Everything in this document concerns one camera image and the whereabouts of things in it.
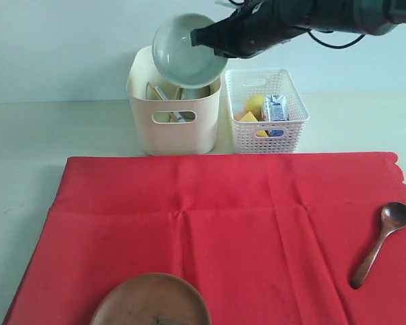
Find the bowl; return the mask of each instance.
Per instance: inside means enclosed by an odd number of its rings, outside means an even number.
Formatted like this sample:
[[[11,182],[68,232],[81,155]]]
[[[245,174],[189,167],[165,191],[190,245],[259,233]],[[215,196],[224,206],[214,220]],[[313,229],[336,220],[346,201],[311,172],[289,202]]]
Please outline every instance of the bowl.
[[[200,14],[183,14],[164,21],[156,31],[152,56],[158,72],[172,84],[185,88],[203,88],[213,83],[227,65],[227,58],[214,50],[191,45],[191,31],[214,21]]]

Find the white wire basket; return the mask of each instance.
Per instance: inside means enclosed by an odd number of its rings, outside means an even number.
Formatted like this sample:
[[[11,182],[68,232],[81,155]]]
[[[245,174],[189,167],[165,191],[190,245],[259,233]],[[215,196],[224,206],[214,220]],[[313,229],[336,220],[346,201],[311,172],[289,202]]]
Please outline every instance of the white wire basket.
[[[310,115],[292,78],[284,69],[239,69],[225,73],[229,105],[229,122],[233,132],[233,149],[238,154],[295,152]],[[285,95],[288,121],[239,122],[234,114],[243,111],[246,101],[258,94]],[[259,137],[258,131],[277,131],[277,137]]]

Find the white wall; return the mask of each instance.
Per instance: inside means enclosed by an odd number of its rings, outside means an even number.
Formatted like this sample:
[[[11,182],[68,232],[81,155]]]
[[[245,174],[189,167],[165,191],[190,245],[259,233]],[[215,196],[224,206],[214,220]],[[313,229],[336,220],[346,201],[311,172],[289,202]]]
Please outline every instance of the white wall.
[[[231,10],[213,0],[0,0],[0,102],[125,99],[135,52],[182,12],[220,20]],[[229,63],[266,66],[287,68],[301,92],[406,88],[406,26],[343,51],[301,36]]]

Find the robotic arm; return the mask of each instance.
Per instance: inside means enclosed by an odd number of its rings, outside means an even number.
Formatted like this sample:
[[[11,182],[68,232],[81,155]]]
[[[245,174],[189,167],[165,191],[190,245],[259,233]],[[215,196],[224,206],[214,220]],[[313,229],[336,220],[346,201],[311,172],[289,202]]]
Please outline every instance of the robotic arm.
[[[385,35],[406,23],[406,0],[244,0],[232,15],[191,32],[192,46],[252,58],[311,30]]]

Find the black cable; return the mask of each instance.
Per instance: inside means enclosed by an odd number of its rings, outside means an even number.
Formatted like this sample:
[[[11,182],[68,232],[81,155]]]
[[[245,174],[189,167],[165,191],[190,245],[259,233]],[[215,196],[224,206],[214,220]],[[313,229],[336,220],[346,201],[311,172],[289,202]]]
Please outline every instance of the black cable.
[[[354,41],[347,43],[345,45],[331,45],[331,44],[325,43],[325,42],[321,41],[320,39],[318,39],[315,35],[313,35],[311,30],[308,31],[308,34],[314,41],[318,42],[318,44],[323,45],[325,47],[329,47],[330,49],[346,49],[350,46],[357,44],[358,42],[360,42],[360,40],[362,40],[365,37],[365,35],[360,35]]]
[[[238,7],[240,7],[241,5],[244,5],[244,4],[245,4],[245,1],[244,1],[244,2],[236,2],[236,1],[234,1],[234,0],[229,0],[229,2],[232,3],[232,4],[234,4],[234,5],[236,5],[236,6],[238,6]]]

